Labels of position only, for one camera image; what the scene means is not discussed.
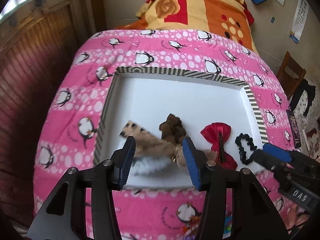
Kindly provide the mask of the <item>person's hand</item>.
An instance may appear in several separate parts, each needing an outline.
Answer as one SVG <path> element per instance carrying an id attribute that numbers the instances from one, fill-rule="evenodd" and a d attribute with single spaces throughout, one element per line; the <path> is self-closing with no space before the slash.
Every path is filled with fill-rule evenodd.
<path id="1" fill-rule="evenodd" d="M 300 212 L 299 206 L 296 203 L 293 203 L 287 216 L 284 219 L 285 226 L 287 231 L 292 231 L 293 229 L 300 229 L 304 223 L 309 219 L 310 215 L 308 213 Z"/>

